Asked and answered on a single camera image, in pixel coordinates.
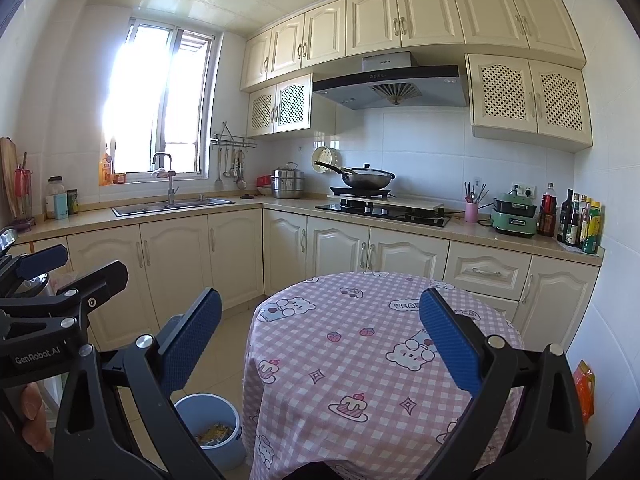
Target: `orange bag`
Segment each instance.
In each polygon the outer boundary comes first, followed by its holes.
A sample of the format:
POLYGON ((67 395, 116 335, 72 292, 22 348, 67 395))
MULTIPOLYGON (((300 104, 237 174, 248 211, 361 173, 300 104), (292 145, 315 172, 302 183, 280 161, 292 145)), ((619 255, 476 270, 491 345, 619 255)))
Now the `orange bag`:
POLYGON ((584 361, 580 361, 574 372, 575 389, 578 391, 582 421, 586 425, 594 413, 593 394, 596 388, 596 376, 584 361))

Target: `green electric cooker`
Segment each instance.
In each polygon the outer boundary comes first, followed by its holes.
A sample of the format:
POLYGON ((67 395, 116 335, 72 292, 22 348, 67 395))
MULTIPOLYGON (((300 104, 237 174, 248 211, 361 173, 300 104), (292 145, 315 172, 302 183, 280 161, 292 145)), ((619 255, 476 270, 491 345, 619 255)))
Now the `green electric cooker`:
POLYGON ((536 234, 536 206, 528 196, 514 191, 494 198, 491 226, 498 232, 531 238, 536 234))

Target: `human hand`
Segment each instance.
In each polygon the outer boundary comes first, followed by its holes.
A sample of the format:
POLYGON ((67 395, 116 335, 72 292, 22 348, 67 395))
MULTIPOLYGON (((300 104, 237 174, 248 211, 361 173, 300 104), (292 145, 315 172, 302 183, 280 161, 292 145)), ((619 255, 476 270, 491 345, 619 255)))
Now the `human hand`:
POLYGON ((22 428, 24 441, 39 453, 51 448, 53 439, 47 427, 47 415, 36 383, 27 384, 22 391, 20 407, 27 418, 22 428))

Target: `pink checkered tablecloth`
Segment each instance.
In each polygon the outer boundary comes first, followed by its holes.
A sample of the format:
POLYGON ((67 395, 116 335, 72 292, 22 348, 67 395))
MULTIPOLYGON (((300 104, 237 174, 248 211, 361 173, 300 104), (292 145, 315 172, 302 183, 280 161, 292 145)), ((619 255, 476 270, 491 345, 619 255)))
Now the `pink checkered tablecloth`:
MULTIPOLYGON (((470 400, 420 323, 429 286, 484 334, 522 348, 511 323, 468 292, 408 274, 311 278, 258 307, 242 393, 251 480, 319 461, 348 480, 416 478, 470 400)), ((496 459, 519 395, 512 390, 479 466, 496 459)))

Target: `wok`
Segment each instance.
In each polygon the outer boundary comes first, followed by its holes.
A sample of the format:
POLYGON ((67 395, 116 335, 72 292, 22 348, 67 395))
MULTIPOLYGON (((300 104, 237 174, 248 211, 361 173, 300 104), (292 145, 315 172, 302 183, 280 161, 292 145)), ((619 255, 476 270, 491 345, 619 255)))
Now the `wok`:
POLYGON ((364 164, 363 168, 338 168, 318 160, 314 164, 339 173, 342 176, 342 181, 355 189, 383 189, 396 177, 388 171, 372 170, 368 164, 364 164))

